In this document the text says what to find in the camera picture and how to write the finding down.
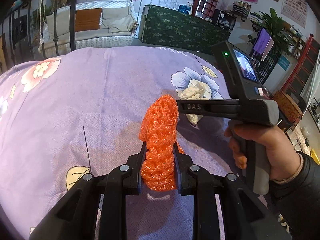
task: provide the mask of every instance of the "knitted cuff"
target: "knitted cuff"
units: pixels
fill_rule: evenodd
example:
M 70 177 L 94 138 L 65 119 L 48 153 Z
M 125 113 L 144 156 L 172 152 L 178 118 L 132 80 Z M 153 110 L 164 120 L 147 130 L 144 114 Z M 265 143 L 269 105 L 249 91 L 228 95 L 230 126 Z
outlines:
M 275 183 L 277 184 L 280 184 L 280 185 L 283 185 L 283 184 L 286 184 L 292 180 L 294 180 L 300 173 L 300 171 L 302 170 L 302 167 L 303 167 L 303 157 L 301 154 L 298 153 L 298 155 L 300 156 L 300 166 L 299 168 L 297 169 L 297 171 L 295 172 L 295 174 L 293 174 L 290 178 L 288 179 L 284 179 L 284 180 L 281 180 L 281 181 L 278 181 L 278 180 L 273 180 Z

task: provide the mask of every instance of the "orange knitted fabric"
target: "orange knitted fabric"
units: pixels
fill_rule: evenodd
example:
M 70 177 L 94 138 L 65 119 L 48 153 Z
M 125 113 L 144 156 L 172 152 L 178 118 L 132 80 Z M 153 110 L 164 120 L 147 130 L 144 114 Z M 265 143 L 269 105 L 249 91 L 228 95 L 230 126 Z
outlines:
M 170 95 L 161 96 L 147 110 L 139 139 L 147 142 L 146 160 L 141 176 L 156 191 L 175 189 L 173 144 L 176 141 L 178 106 Z M 178 144 L 179 152 L 184 153 Z

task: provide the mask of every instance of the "human hand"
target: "human hand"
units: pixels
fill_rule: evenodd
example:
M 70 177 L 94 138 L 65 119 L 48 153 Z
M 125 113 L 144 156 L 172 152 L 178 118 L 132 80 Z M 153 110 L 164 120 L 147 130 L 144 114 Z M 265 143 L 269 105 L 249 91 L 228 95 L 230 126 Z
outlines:
M 262 126 L 256 124 L 239 124 L 234 132 L 245 140 L 252 140 L 266 147 L 270 162 L 270 179 L 284 180 L 290 178 L 300 166 L 300 157 L 278 126 Z M 232 137 L 230 127 L 224 132 L 225 137 L 231 137 L 229 147 L 233 158 L 240 169 L 247 168 L 247 158 L 240 151 L 239 142 Z

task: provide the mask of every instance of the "microwave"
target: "microwave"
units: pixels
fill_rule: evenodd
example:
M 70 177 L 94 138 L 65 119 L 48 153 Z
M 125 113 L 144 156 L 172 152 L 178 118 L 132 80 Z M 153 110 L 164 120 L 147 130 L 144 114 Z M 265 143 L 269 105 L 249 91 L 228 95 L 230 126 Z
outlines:
M 232 16 L 222 10 L 214 10 L 212 21 L 214 24 L 220 26 L 225 30 L 233 30 L 233 27 L 236 24 L 237 17 Z

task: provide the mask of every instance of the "device screen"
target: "device screen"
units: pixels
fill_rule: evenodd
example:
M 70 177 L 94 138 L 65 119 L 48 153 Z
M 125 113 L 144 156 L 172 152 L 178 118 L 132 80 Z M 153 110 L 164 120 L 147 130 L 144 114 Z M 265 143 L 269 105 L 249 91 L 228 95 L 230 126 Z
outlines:
M 233 51 L 235 52 L 235 55 L 239 62 L 243 77 L 246 79 L 252 80 L 254 82 L 258 82 L 257 76 L 250 64 L 249 58 L 246 55 L 244 55 L 242 52 L 239 52 L 236 49 L 233 49 Z

